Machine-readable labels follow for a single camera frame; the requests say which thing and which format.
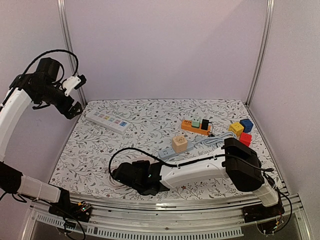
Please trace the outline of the white multi-switch power strip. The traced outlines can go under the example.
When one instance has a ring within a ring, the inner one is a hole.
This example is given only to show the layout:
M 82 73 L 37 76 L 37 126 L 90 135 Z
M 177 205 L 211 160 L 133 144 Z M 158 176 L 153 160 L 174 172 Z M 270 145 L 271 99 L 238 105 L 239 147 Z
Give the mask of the white multi-switch power strip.
M 121 135 L 124 135 L 132 126 L 132 124 L 126 120 L 122 120 L 98 110 L 89 111 L 85 115 L 85 119 Z

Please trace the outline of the beige cube socket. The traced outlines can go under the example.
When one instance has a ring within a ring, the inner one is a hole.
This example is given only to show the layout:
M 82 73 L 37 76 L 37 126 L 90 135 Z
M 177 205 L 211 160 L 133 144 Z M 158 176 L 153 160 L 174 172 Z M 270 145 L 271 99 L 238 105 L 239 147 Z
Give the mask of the beige cube socket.
M 188 141 L 183 135 L 177 135 L 172 138 L 171 146 L 175 153 L 181 153 L 187 150 Z

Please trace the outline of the orange power strip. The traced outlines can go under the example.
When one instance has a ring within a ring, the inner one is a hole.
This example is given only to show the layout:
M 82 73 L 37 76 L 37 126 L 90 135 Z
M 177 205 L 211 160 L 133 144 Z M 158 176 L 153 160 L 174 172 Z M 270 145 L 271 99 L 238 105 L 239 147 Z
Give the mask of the orange power strip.
M 183 120 L 181 128 L 186 131 L 190 131 L 196 134 L 209 136 L 211 134 L 210 122 L 207 119 L 198 120 Z

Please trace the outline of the mint green adapter plug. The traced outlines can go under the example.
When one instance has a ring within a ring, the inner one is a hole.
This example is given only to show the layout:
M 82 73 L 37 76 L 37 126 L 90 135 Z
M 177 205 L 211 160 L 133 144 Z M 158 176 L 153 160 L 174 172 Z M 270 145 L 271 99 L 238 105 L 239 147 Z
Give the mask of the mint green adapter plug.
M 201 118 L 200 117 L 194 117 L 191 121 L 191 126 L 193 128 L 200 128 L 200 124 L 201 124 Z

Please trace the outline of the black charger plug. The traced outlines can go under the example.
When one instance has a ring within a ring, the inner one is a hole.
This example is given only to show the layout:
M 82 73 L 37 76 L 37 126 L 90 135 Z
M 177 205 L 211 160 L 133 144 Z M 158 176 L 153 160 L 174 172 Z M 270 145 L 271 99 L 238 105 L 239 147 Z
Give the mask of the black charger plug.
M 209 128 L 209 120 L 208 119 L 203 119 L 201 122 L 201 129 L 207 131 Z

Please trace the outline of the yellow cube socket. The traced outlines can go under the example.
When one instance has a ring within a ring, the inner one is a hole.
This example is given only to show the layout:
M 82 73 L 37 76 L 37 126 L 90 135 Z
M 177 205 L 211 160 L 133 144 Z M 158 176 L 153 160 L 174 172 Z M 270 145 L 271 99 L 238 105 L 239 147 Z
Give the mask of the yellow cube socket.
M 244 129 L 244 126 L 239 122 L 234 122 L 228 127 L 228 131 L 233 132 L 237 137 L 239 137 L 243 133 Z

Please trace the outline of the red cube socket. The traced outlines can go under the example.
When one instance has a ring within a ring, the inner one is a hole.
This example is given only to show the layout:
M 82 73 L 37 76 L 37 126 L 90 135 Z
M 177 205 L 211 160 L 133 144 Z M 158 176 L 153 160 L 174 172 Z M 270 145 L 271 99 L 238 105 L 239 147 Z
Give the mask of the red cube socket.
M 249 147 L 252 142 L 252 135 L 245 133 L 245 132 L 242 132 L 239 137 L 239 141 L 241 143 L 243 143 L 244 145 L 246 145 L 247 147 Z

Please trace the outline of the blue-grey power strip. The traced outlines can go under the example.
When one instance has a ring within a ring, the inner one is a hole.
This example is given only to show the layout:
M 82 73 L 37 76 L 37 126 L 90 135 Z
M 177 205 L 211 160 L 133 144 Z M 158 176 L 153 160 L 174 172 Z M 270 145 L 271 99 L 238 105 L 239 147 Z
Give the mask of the blue-grey power strip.
M 160 150 L 158 152 L 158 158 L 161 159 L 161 160 L 168 160 L 168 159 L 171 159 L 171 158 L 174 158 L 182 153 L 185 153 L 185 152 L 188 152 L 188 151 L 191 151 L 193 148 L 194 148 L 194 144 L 192 142 L 188 142 L 187 143 L 187 148 L 186 150 L 183 150 L 181 152 L 175 152 L 175 150 L 172 148 L 172 147 L 167 147 L 167 148 L 164 148 L 162 150 Z

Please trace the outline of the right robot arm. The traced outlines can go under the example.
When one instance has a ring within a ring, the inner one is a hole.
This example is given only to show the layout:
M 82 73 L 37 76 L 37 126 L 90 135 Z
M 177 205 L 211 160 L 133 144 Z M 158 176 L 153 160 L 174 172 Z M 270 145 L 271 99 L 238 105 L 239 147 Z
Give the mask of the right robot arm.
M 176 164 L 165 162 L 141 149 L 137 149 L 137 152 L 156 162 L 123 162 L 114 170 L 109 168 L 108 174 L 140 195 L 155 196 L 192 181 L 230 179 L 238 191 L 253 193 L 261 201 L 258 213 L 262 218 L 269 218 L 277 210 L 283 209 L 283 194 L 269 176 L 274 169 L 263 168 L 258 154 L 236 138 L 226 138 L 222 147 L 208 155 Z

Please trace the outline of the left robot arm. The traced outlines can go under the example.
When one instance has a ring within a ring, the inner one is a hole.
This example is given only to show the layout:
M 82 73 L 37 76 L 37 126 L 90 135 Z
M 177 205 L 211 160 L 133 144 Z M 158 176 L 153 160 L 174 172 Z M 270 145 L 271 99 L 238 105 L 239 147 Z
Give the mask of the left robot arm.
M 59 61 L 47 57 L 51 53 L 66 53 L 77 59 L 73 52 L 65 49 L 41 53 L 14 79 L 0 104 L 0 188 L 6 194 L 48 202 L 63 217 L 70 217 L 75 210 L 68 190 L 27 176 L 3 162 L 13 131 L 30 104 L 34 104 L 34 110 L 54 106 L 68 120 L 83 112 L 81 103 L 70 94 L 86 83 L 86 77 L 78 75 L 75 70 L 70 77 L 58 79 L 58 73 L 64 67 Z

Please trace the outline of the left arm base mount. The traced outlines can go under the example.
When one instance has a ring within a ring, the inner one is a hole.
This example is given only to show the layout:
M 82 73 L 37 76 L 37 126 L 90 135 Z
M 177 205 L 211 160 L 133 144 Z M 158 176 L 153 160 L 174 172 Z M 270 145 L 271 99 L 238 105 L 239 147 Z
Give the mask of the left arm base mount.
M 52 203 L 48 212 L 52 215 L 88 223 L 92 214 L 92 205 L 85 201 L 72 203 L 68 198 L 62 198 L 57 203 Z

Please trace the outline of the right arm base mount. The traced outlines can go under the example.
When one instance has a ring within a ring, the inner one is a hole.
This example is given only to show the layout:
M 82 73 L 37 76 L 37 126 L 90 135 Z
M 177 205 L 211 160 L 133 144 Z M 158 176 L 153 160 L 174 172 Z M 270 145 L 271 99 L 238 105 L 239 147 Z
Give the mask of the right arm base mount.
M 262 203 L 260 203 L 245 206 L 241 210 L 245 223 L 265 220 L 268 218 L 283 215 L 285 213 L 285 209 L 281 200 L 279 200 L 279 202 L 273 206 L 265 207 Z

